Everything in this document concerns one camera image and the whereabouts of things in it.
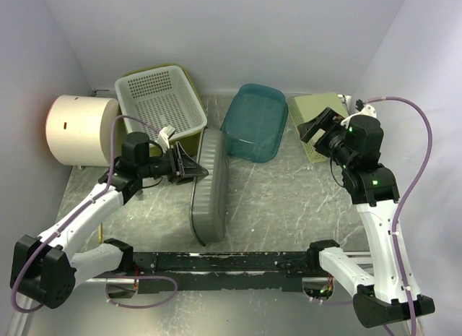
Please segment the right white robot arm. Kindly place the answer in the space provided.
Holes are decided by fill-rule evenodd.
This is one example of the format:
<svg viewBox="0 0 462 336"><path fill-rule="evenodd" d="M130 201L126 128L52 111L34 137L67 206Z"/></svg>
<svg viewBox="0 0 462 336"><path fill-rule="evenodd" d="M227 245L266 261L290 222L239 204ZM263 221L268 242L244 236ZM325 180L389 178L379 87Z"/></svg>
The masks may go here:
<svg viewBox="0 0 462 336"><path fill-rule="evenodd" d="M373 273L355 264L334 241L312 243L306 267L311 275L326 272L352 297L355 314L366 327L416 319L435 312L432 298L414 279L398 224L400 200L393 172L379 162L383 130L371 107L344 118L327 107L298 126L300 139L341 168L344 188L360 216L370 248Z"/></svg>

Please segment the blue translucent plastic container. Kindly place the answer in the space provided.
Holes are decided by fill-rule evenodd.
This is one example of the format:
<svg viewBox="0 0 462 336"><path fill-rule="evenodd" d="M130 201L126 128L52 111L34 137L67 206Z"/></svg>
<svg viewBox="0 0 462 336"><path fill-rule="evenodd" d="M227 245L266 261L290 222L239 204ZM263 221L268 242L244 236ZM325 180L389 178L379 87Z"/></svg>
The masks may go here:
<svg viewBox="0 0 462 336"><path fill-rule="evenodd" d="M287 116L281 91L251 83L243 85L221 126L228 155L253 163L269 162L278 152Z"/></svg>

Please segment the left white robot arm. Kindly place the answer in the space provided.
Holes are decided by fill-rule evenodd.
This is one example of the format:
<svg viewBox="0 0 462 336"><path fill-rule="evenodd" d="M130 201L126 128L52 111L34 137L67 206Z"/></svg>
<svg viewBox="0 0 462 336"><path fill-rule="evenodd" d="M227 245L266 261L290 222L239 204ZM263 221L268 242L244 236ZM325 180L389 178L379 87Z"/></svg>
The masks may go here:
<svg viewBox="0 0 462 336"><path fill-rule="evenodd" d="M17 311L27 311L17 303L17 294L55 309L90 278L105 273L127 277L134 271L133 247L117 239L109 238L85 253L78 249L98 225L143 189L146 178L165 176L172 184L185 184L209 174L180 143L152 156L153 143L144 132L128 134L121 154L71 213L39 236L18 240L10 278L11 303Z"/></svg>

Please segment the large metal tray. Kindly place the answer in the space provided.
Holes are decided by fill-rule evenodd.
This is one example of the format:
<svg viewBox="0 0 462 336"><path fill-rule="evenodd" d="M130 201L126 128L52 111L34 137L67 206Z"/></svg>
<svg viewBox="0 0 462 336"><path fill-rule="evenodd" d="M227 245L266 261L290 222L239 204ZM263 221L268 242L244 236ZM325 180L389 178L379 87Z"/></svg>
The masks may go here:
<svg viewBox="0 0 462 336"><path fill-rule="evenodd" d="M207 246L225 236L229 162L223 132L202 131L197 162L208 175L193 182L190 226L198 243Z"/></svg>

